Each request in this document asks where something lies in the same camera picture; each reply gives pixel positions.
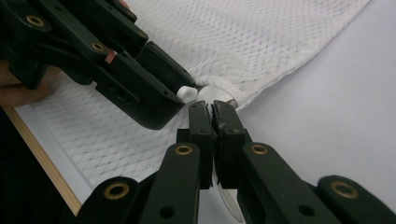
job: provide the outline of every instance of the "white table surface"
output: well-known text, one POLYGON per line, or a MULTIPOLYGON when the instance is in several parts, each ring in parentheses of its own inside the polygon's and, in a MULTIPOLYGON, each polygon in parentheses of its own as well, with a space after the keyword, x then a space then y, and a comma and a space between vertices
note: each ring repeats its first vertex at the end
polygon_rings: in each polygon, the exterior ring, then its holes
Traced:
POLYGON ((374 0, 240 113, 305 181, 349 177, 396 211, 396 1, 374 0))

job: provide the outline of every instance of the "white fabric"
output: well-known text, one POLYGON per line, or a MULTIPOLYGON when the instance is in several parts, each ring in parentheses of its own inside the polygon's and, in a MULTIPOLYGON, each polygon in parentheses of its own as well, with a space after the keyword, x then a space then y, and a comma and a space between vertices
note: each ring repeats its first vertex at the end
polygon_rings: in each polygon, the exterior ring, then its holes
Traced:
MULTIPOLYGON (((369 0, 127 1, 137 25, 201 86, 228 92, 239 108, 311 59, 369 0)), ((161 131, 140 127, 94 86, 62 77, 34 109, 67 155, 96 186, 124 175, 155 172, 177 128, 181 110, 161 131)))
POLYGON ((203 87, 197 95, 196 101, 205 101, 208 104, 213 104, 215 100, 221 100, 223 102, 230 102, 233 97, 223 89, 214 86, 203 87))

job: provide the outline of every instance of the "metal rivet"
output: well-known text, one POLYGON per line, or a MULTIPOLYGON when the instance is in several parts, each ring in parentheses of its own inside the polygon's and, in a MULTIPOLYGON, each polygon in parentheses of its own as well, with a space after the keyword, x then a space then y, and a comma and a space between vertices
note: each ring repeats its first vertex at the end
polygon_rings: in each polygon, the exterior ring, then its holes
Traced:
POLYGON ((37 27, 43 27, 45 25, 45 23, 37 16, 27 15, 26 20, 29 21, 30 24, 37 27))
POLYGON ((252 152, 259 155, 265 155, 269 152, 268 148, 263 145, 253 145, 250 149, 252 152))
POLYGON ((180 146, 176 148, 176 153, 180 156, 189 155, 192 153, 192 148, 188 146, 180 146))
POLYGON ((103 46, 101 44, 99 44, 99 43, 92 43, 92 47, 94 49, 96 49, 97 51, 104 51, 105 50, 105 48, 103 48, 103 46))
POLYGON ((334 181, 330 184, 330 187, 332 191, 344 198, 356 199, 359 197, 358 191, 345 182, 334 181))
POLYGON ((124 197, 128 192, 129 186, 125 182, 119 181, 107 186, 104 196, 109 200, 117 200, 124 197))

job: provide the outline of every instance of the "wooden table edge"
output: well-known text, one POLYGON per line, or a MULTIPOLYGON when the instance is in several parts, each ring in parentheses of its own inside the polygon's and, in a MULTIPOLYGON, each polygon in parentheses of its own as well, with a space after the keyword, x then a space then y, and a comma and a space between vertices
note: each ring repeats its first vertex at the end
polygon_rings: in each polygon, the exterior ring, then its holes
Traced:
POLYGON ((26 126, 17 111, 12 107, 3 107, 3 109, 6 112, 8 118, 14 124, 15 128, 20 133, 26 145, 35 155, 35 158, 38 160, 41 167, 44 169, 55 188, 64 198, 67 206, 76 216, 79 209, 81 208, 81 202, 78 200, 76 194, 73 192, 73 190, 70 189, 70 186, 67 184, 59 170, 53 164, 44 148, 38 143, 37 139, 35 139, 35 136, 26 126))

